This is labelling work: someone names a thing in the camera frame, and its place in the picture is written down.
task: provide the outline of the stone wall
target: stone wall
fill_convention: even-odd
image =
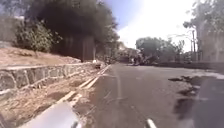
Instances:
[[[9,67],[0,69],[0,94],[12,89],[51,84],[63,78],[94,72],[93,63],[61,66]]]

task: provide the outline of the utility pole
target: utility pole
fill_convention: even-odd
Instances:
[[[195,31],[192,30],[192,36],[193,36],[192,43],[193,43],[193,49],[194,49],[193,54],[194,54],[194,60],[197,61],[197,59],[196,59],[196,57],[197,57],[197,55],[196,55],[196,42],[195,42],[195,35],[194,35],[194,32],[195,32]]]

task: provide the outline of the foliage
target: foliage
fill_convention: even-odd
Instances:
[[[98,0],[2,0],[6,9],[22,10],[26,19],[46,21],[46,27],[61,36],[93,36],[97,43],[118,39],[116,23],[107,5]]]
[[[144,58],[159,58],[160,61],[179,61],[180,54],[183,53],[184,41],[178,44],[172,40],[160,38],[141,38],[136,41],[136,48],[139,49]]]
[[[194,18],[189,22],[198,26],[206,22],[210,27],[210,32],[224,32],[224,1],[223,0],[205,0],[195,4],[192,10]]]
[[[52,44],[56,43],[53,34],[43,26],[42,22],[21,24],[16,32],[17,46],[33,51],[49,52]]]

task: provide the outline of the dry grass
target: dry grass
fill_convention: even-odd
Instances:
[[[19,48],[0,49],[0,67],[14,65],[59,65],[77,63],[78,60],[72,57],[62,57],[49,53],[37,52]]]
[[[70,91],[87,95],[77,87],[93,75],[96,73],[87,73],[85,77],[77,76],[39,89],[20,90],[7,100],[0,100],[0,113],[13,126],[20,126],[36,117]]]

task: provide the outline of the vegetation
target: vegetation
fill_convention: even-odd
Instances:
[[[209,32],[224,32],[224,1],[223,0],[205,0],[194,4],[190,22],[185,22],[185,27],[198,26],[206,22],[210,25]]]
[[[20,48],[31,49],[34,52],[50,52],[50,49],[57,40],[54,40],[52,32],[43,26],[43,22],[29,25],[21,24],[17,27],[17,45]]]
[[[163,40],[160,38],[141,38],[136,41],[136,47],[143,55],[143,58],[156,58],[157,61],[169,62],[180,61],[180,55],[183,53],[184,41],[177,44],[172,40]]]
[[[112,12],[102,1],[1,0],[0,4],[11,15],[15,15],[16,13],[24,15],[26,23],[45,21],[42,25],[46,30],[58,33],[63,38],[59,44],[52,47],[53,51],[58,51],[60,54],[66,51],[63,46],[66,45],[66,39],[71,36],[73,38],[73,50],[78,50],[77,43],[86,37],[94,38],[98,51],[105,51],[107,47],[111,47],[111,44],[117,43],[117,39],[119,38],[115,32],[117,24],[112,16]]]

